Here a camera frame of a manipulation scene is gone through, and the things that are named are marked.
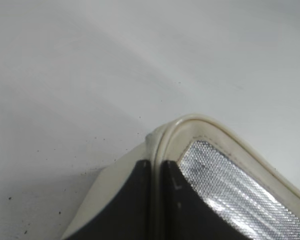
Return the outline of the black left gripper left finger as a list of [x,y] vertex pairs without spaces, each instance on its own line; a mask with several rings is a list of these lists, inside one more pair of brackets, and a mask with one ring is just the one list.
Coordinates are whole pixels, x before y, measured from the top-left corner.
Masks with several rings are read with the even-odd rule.
[[146,240],[148,238],[151,162],[138,160],[127,179],[101,210],[68,240]]

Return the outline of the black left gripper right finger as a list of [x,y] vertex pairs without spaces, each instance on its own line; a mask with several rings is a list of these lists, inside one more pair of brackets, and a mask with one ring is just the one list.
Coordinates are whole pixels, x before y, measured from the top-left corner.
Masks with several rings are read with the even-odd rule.
[[193,190],[176,162],[160,166],[160,197],[164,240],[248,240],[218,216]]

